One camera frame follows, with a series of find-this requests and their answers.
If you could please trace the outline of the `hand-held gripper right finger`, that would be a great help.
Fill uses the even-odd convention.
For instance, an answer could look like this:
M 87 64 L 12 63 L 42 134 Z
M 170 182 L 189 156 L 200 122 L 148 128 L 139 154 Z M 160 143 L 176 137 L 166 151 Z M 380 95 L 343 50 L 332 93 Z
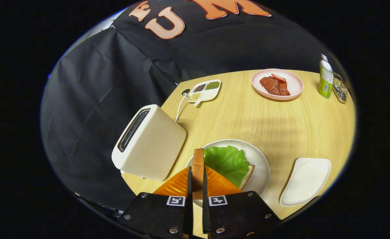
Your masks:
M 204 169 L 202 229 L 209 239 L 252 239 L 281 224 L 257 192 L 209 197 L 207 183 Z

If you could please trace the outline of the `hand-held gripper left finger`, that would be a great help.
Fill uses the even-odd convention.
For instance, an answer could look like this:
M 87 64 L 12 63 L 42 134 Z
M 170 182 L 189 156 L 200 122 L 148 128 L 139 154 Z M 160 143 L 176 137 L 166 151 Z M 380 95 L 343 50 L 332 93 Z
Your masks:
M 188 239 L 193 236 L 192 167 L 183 172 L 186 196 L 141 192 L 117 223 L 143 239 Z

